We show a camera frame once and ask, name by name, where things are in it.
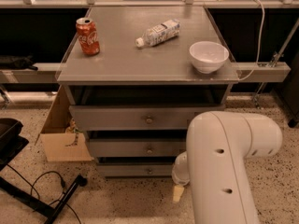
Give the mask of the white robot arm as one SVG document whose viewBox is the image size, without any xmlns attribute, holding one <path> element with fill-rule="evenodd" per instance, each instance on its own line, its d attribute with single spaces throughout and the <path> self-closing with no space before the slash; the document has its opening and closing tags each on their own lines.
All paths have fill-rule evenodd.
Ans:
<svg viewBox="0 0 299 224">
<path fill-rule="evenodd" d="M 205 112 L 190 123 L 186 151 L 172 169 L 173 201 L 192 190 L 195 224 L 260 224 L 244 164 L 245 158 L 273 156 L 283 135 L 260 114 Z"/>
</svg>

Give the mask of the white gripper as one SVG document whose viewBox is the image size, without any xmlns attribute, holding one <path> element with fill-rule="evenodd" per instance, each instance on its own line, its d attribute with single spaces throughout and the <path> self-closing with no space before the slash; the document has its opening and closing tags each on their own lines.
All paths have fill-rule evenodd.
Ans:
<svg viewBox="0 0 299 224">
<path fill-rule="evenodd" d="M 172 168 L 172 179 L 176 184 L 173 187 L 173 203 L 178 203 L 184 192 L 184 187 L 190 182 L 187 152 L 179 154 Z"/>
</svg>

